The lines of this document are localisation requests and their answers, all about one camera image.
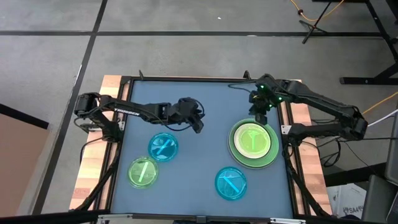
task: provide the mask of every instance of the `orange cable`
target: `orange cable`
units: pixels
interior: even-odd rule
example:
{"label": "orange cable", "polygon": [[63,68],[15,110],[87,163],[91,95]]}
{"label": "orange cable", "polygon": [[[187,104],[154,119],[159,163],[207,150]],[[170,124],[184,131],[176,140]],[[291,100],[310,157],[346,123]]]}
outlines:
{"label": "orange cable", "polygon": [[394,97],[395,95],[397,95],[397,94],[398,94],[398,91],[395,92],[394,94],[392,94],[391,96],[385,98],[384,100],[382,100],[382,101],[376,103],[375,105],[371,106],[369,109],[367,109],[366,111],[364,111],[362,114],[366,114],[367,112],[371,111],[373,108],[375,108],[375,107],[379,106],[380,104],[382,104],[383,102],[385,102],[385,101],[387,101],[387,100],[393,98],[393,97]]}
{"label": "orange cable", "polygon": [[[294,4],[294,6],[296,7],[296,9],[299,11],[300,10],[300,8],[297,6],[297,4],[296,4],[296,2],[294,2],[293,0],[290,0],[293,4]],[[335,6],[330,12],[328,12],[326,15],[324,15],[322,18],[325,18],[326,16],[329,16],[335,9],[337,9],[342,3],[344,2],[344,0],[341,0],[341,2],[339,3],[339,4],[337,4],[337,6]],[[304,16],[304,13],[300,13],[300,15],[304,18],[304,19],[306,19],[306,20],[308,20],[308,21],[310,21],[310,22],[316,22],[318,19],[309,19],[309,18],[307,18],[306,16]]]}

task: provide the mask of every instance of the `green plate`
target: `green plate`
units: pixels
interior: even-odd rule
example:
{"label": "green plate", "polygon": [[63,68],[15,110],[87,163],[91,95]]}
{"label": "green plate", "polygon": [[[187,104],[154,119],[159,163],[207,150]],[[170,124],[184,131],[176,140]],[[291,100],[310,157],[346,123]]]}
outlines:
{"label": "green plate", "polygon": [[245,157],[258,159],[265,156],[271,148],[271,137],[259,124],[242,124],[235,131],[234,145]]}
{"label": "green plate", "polygon": [[127,174],[133,187],[145,189],[155,182],[159,169],[152,158],[140,157],[131,163]]}
{"label": "green plate", "polygon": [[[268,153],[258,159],[250,159],[242,155],[235,147],[234,144],[234,135],[236,130],[243,124],[248,124],[248,123],[254,123],[262,126],[269,134],[269,137],[271,139],[271,146],[268,151]],[[265,126],[255,122],[254,119],[244,119],[242,121],[239,121],[236,123],[231,131],[228,134],[228,147],[231,155],[234,157],[234,159],[239,162],[241,165],[250,168],[250,169],[261,169],[266,166],[269,166],[277,157],[278,151],[279,151],[279,140],[278,137],[275,133],[275,131],[267,124]]]}

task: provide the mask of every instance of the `blue tabletop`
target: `blue tabletop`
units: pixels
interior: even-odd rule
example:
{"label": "blue tabletop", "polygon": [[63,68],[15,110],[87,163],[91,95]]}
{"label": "blue tabletop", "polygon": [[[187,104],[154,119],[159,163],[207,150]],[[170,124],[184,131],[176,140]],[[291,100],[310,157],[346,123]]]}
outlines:
{"label": "blue tabletop", "polygon": [[[228,151],[229,130],[238,121],[252,118],[248,115],[251,105],[247,92],[228,88],[227,83],[135,81],[131,101],[174,104],[188,96],[205,107],[206,116],[202,119],[205,125],[200,134],[191,128],[172,132],[138,117],[128,117],[111,212],[292,218],[281,144],[277,159],[259,170],[241,166]],[[277,111],[271,110],[267,117],[281,142]],[[171,161],[158,162],[159,176],[152,186],[133,188],[127,177],[131,162],[148,156],[150,139],[164,132],[177,138],[178,154]],[[246,194],[237,201],[223,199],[215,189],[215,176],[224,167],[237,167],[246,176]]]}

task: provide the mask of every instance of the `gray floor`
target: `gray floor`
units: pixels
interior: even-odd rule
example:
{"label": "gray floor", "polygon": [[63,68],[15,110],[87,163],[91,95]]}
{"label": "gray floor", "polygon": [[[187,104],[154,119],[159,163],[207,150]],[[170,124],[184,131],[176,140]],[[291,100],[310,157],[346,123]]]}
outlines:
{"label": "gray floor", "polygon": [[[314,18],[325,3],[296,0]],[[394,16],[383,0],[372,1],[391,35]],[[0,30],[92,30],[101,0],[2,0]],[[115,0],[109,1],[100,30],[305,31],[289,0]],[[377,31],[364,4],[343,4],[319,24],[325,30]],[[373,77],[393,63],[381,39],[313,38],[301,44],[293,37],[97,37],[80,93],[98,91],[103,75],[177,75],[302,79],[313,91],[356,105],[361,111],[397,91],[396,86],[342,86],[338,77]],[[26,193],[21,213],[29,210],[62,114],[78,73],[88,37],[0,36],[1,103],[49,121],[51,135]],[[396,107],[384,103],[366,115],[374,121]],[[310,111],[314,118],[326,116]],[[391,133],[391,120],[369,128],[367,136]],[[86,134],[70,126],[44,212],[68,210]],[[350,143],[368,164],[386,160],[387,141]],[[336,150],[329,144],[321,150]],[[343,146],[337,167],[364,164]]]}

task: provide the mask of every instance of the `tripod leg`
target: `tripod leg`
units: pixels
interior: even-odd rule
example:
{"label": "tripod leg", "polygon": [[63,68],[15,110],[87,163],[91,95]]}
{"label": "tripod leg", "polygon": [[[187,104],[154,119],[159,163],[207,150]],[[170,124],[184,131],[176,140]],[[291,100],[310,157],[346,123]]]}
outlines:
{"label": "tripod leg", "polygon": [[302,20],[299,20],[299,22],[301,23],[301,24],[304,24],[304,25],[306,25],[306,26],[308,26],[308,28],[314,28],[314,29],[316,29],[316,30],[318,30],[318,31],[321,31],[321,32],[327,32],[327,31],[325,31],[325,30],[323,30],[323,29],[320,29],[320,28],[317,28],[317,27],[315,27],[314,25],[312,25],[312,24],[309,24],[309,23],[307,23],[307,22],[304,22],[304,21],[302,21]]}
{"label": "tripod leg", "polygon": [[307,42],[308,38],[310,38],[314,29],[315,29],[314,27],[311,27],[310,32],[308,32],[307,35],[305,36],[305,38],[303,39],[303,42],[302,42],[303,44],[305,44]]}
{"label": "tripod leg", "polygon": [[317,25],[318,25],[319,21],[322,19],[322,17],[323,17],[323,15],[324,15],[324,13],[326,12],[326,10],[328,10],[330,4],[331,4],[331,1],[330,1],[330,2],[328,3],[328,5],[325,7],[325,9],[324,9],[323,12],[321,13],[321,15],[319,16],[319,18],[318,18],[317,21],[315,22],[315,24],[314,24],[314,25],[311,25],[310,32],[308,32],[307,36],[303,39],[303,42],[302,42],[303,44],[305,44],[305,43],[307,42],[308,38],[310,38],[310,36],[311,36],[311,34],[312,34],[312,32],[313,32],[314,29],[317,29],[317,30],[322,31],[322,32],[326,32],[326,31],[324,31],[324,30],[322,30],[322,29],[317,28]]}

